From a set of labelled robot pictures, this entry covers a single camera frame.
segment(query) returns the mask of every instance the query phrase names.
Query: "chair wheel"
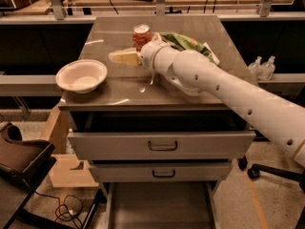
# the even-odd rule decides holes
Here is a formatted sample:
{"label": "chair wheel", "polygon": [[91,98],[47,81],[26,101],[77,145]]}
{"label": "chair wheel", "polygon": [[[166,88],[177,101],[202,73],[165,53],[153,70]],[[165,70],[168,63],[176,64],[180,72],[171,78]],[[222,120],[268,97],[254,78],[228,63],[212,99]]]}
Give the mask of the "chair wheel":
{"label": "chair wheel", "polygon": [[247,168],[248,160],[246,157],[242,157],[238,160],[238,167],[240,170],[244,171]]}
{"label": "chair wheel", "polygon": [[248,177],[249,177],[250,179],[257,179],[257,178],[259,178],[259,177],[260,177],[260,172],[259,172],[259,170],[256,170],[256,169],[254,169],[254,168],[249,169],[249,170],[248,170]]}

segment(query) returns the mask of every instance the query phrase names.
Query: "soda can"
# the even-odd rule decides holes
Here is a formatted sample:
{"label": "soda can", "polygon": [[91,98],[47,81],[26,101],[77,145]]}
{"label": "soda can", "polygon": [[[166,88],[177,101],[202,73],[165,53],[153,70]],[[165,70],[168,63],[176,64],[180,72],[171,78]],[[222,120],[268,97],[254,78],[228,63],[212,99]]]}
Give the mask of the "soda can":
{"label": "soda can", "polygon": [[140,24],[133,28],[132,42],[133,47],[138,52],[141,51],[142,47],[152,40],[151,28],[148,25]]}

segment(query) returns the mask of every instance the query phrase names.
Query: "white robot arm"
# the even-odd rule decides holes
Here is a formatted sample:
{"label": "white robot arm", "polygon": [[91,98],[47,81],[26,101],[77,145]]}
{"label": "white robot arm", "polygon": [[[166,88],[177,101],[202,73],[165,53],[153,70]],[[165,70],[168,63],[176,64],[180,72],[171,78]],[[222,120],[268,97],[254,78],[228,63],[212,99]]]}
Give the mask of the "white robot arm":
{"label": "white robot arm", "polygon": [[206,91],[305,167],[305,109],[219,69],[196,51],[177,51],[156,40],[143,46],[141,63],[186,94]]}

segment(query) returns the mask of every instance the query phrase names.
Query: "white bowl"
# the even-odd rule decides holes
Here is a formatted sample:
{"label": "white bowl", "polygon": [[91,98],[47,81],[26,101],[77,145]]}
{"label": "white bowl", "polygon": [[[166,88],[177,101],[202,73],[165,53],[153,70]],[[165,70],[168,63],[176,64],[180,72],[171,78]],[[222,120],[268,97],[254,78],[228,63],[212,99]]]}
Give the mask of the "white bowl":
{"label": "white bowl", "polygon": [[56,75],[57,85],[79,94],[93,91],[107,76],[107,68],[99,61],[82,59],[64,66]]}

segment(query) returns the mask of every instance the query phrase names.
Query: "cabinet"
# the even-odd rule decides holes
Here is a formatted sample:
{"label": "cabinet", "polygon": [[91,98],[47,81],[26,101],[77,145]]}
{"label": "cabinet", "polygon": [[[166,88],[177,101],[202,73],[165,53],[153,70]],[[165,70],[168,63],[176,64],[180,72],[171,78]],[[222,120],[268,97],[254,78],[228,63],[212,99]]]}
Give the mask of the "cabinet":
{"label": "cabinet", "polygon": [[[63,93],[59,108],[69,117],[68,139],[107,188],[107,228],[215,228],[213,193],[254,133],[210,94],[186,96],[162,77],[150,84],[145,69],[111,63],[108,53],[130,47],[139,22],[206,39],[222,69],[252,79],[215,16],[98,18],[80,58],[103,62],[109,74],[91,93]],[[172,216],[174,203],[181,213]]]}

